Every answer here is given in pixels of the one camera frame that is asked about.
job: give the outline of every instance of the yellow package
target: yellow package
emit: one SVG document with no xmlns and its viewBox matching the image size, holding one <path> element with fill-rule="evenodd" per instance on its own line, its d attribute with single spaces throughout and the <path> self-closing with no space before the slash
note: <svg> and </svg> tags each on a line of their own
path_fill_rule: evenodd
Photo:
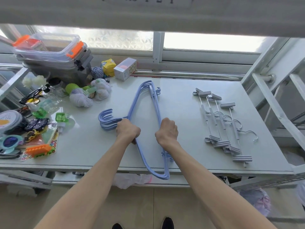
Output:
<svg viewBox="0 0 305 229">
<path fill-rule="evenodd" d="M 106 76 L 114 76 L 114 71 L 113 69 L 116 67 L 115 62 L 112 59 L 102 61 L 102 68 L 103 72 L 105 73 Z"/>
</svg>

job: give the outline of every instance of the small box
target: small box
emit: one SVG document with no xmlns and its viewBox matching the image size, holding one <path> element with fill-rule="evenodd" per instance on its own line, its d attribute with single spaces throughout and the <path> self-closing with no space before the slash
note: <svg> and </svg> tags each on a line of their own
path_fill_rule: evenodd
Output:
<svg viewBox="0 0 305 229">
<path fill-rule="evenodd" d="M 127 58 L 114 68 L 115 77 L 125 81 L 137 69 L 137 61 L 132 58 Z"/>
<path fill-rule="evenodd" d="M 110 76 L 110 77 L 114 76 L 113 69 L 115 68 L 115 66 L 116 64 L 112 59 L 102 61 L 103 72 L 105 73 L 106 76 Z"/>
</svg>

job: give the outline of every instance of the blue clothes hanger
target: blue clothes hanger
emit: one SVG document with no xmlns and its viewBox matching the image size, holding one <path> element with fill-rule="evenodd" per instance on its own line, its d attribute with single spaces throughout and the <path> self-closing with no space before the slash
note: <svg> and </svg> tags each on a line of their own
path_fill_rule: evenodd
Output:
<svg viewBox="0 0 305 229">
<path fill-rule="evenodd" d="M 137 100 L 139 99 L 140 93 L 145 89 L 149 89 L 149 91 L 150 91 L 150 95 L 151 95 L 151 98 L 152 98 L 154 106 L 155 106 L 155 111 L 156 111 L 156 114 L 158 117 L 158 123 L 160 126 L 161 125 L 161 115 L 160 115 L 160 109 L 159 109 L 159 103 L 158 103 L 157 96 L 160 95 L 161 89 L 160 88 L 155 89 L 154 83 L 151 80 L 149 80 L 149 81 L 142 83 L 140 85 L 140 87 L 138 88 L 127 116 L 122 117 L 122 118 L 113 118 L 112 109 L 107 109 L 107 110 L 102 111 L 98 116 L 98 120 L 100 121 L 101 127 L 107 131 L 112 130 L 117 127 L 117 123 L 120 122 L 122 119 L 124 119 L 124 118 L 130 119 L 131 115 L 133 113 L 134 107 L 137 103 Z M 137 143 L 137 147 L 140 152 L 142 161 L 143 161 L 145 167 L 147 168 L 147 170 L 155 177 L 158 177 L 162 180 L 168 180 L 170 178 L 170 174 L 169 174 L 169 170 L 168 170 L 167 159 L 169 158 L 171 162 L 173 161 L 173 158 L 170 156 L 170 154 L 168 154 L 164 149 L 162 149 L 162 157 L 164 160 L 164 174 L 156 173 L 147 164 L 147 161 L 144 157 L 144 154 L 142 152 L 142 149 L 141 149 L 141 146 L 139 145 L 138 140 L 135 139 L 135 141 Z"/>
</svg>

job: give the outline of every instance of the orange toy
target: orange toy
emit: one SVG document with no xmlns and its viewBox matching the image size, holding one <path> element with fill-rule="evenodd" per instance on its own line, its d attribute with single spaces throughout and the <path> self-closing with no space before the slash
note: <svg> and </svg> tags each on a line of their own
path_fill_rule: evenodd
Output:
<svg viewBox="0 0 305 229">
<path fill-rule="evenodd" d="M 33 147 L 26 148 L 25 152 L 32 157 L 38 157 L 42 155 L 51 154 L 54 148 L 49 144 L 37 145 Z"/>
</svg>

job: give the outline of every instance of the white table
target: white table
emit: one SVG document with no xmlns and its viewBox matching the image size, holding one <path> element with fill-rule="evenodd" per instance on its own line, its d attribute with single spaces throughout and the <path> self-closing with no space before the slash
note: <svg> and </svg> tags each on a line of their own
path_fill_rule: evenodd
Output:
<svg viewBox="0 0 305 229">
<path fill-rule="evenodd" d="M 125 82 L 112 78 L 113 88 L 109 98 L 100 103 L 95 102 L 90 108 L 75 107 L 66 97 L 62 106 L 64 112 L 71 114 L 70 125 L 60 135 L 56 153 L 25 162 L 16 159 L 0 160 L 0 168 L 84 172 L 89 170 L 116 138 L 115 130 L 101 129 L 98 114 L 105 109 L 112 108 L 114 117 L 126 116 L 138 87 L 147 80 L 152 80 L 155 87 L 161 88 L 161 94 L 158 96 L 161 117 L 169 117 L 176 122 L 179 130 L 178 141 L 181 146 L 211 172 L 244 176 L 293 174 L 291 166 L 239 82 L 136 77 L 130 77 Z M 233 162 L 230 154 L 224 154 L 221 149 L 214 149 L 211 144 L 204 142 L 204 137 L 209 135 L 209 131 L 202 116 L 199 97 L 192 95 L 195 88 L 212 91 L 212 93 L 222 96 L 223 100 L 220 103 L 235 102 L 236 106 L 232 111 L 234 119 L 241 121 L 244 131 L 252 130 L 258 135 L 259 140 L 253 142 L 255 138 L 253 134 L 240 134 L 243 154 L 253 157 L 253 162 L 250 162 L 246 168 L 242 163 Z M 210 104 L 213 110 L 217 111 L 215 102 Z M 220 111 L 224 114 L 230 113 L 228 110 Z M 147 162 L 155 171 L 162 171 L 161 148 L 154 136 L 155 131 L 158 130 L 158 123 L 152 100 L 147 91 L 144 91 L 139 98 L 132 122 L 142 130 L 139 141 Z M 212 121 L 210 121 L 210 127 L 212 133 L 218 135 Z M 222 137 L 226 138 L 220 124 L 219 130 Z M 233 128 L 228 123 L 227 132 L 232 145 L 238 147 Z M 169 167 L 171 173 L 181 173 L 174 162 Z M 135 145 L 128 146 L 119 171 L 147 172 Z"/>
</svg>

